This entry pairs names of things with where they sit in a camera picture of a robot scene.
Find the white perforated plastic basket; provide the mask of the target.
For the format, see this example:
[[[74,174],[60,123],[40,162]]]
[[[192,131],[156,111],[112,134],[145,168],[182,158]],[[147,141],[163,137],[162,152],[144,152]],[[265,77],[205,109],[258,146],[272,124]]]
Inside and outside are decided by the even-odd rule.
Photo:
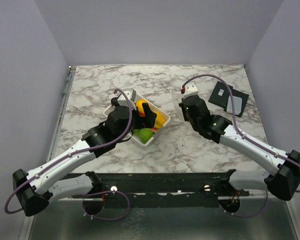
[[[165,123],[163,124],[163,126],[161,128],[159,128],[154,134],[153,136],[146,142],[143,143],[142,141],[140,141],[139,136],[136,133],[128,133],[127,137],[131,137],[132,140],[134,140],[139,146],[146,148],[148,147],[150,144],[152,144],[155,139],[160,135],[160,133],[167,127],[168,123],[171,120],[171,117],[165,112],[163,111],[160,107],[154,105],[153,103],[151,103],[148,99],[144,98],[143,96],[139,95],[138,93],[135,94],[135,101],[137,100],[145,100],[148,102],[149,108],[152,111],[157,111],[159,112],[165,119]]]

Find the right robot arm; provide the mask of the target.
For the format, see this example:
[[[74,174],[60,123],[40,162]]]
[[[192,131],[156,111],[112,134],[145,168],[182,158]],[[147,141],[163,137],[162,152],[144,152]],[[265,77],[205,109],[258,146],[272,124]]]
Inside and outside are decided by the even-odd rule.
[[[219,189],[230,196],[237,190],[263,190],[283,201],[292,199],[300,184],[300,153],[275,149],[237,130],[221,115],[211,114],[198,95],[182,98],[179,103],[183,118],[203,138],[230,147],[260,165],[262,171],[235,170],[220,182]]]

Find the clear dotted zip bag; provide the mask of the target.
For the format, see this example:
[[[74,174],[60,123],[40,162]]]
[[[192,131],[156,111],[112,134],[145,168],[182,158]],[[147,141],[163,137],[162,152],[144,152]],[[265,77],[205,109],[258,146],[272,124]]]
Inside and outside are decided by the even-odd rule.
[[[182,108],[179,106],[179,103],[182,102],[183,95],[180,92],[170,91],[172,97],[172,103],[176,112],[176,116],[180,121],[184,121]]]

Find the yellow bell pepper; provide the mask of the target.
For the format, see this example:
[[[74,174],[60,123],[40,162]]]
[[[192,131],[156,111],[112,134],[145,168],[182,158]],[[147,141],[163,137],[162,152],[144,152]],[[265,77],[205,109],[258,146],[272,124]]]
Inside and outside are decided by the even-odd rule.
[[[155,110],[154,113],[156,114],[156,119],[155,119],[154,126],[152,128],[153,129],[160,129],[164,125],[164,123],[166,122],[166,119],[164,118],[164,116],[160,112]]]

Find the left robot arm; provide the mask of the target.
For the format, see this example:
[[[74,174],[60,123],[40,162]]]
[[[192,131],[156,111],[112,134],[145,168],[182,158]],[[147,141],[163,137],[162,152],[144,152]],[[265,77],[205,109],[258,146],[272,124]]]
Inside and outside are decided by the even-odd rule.
[[[107,119],[90,128],[72,147],[35,169],[18,169],[12,174],[13,195],[27,217],[43,211],[50,202],[75,195],[96,197],[101,190],[97,175],[84,173],[65,178],[77,167],[114,149],[133,129],[153,128],[157,114],[148,103],[138,109],[118,105]]]

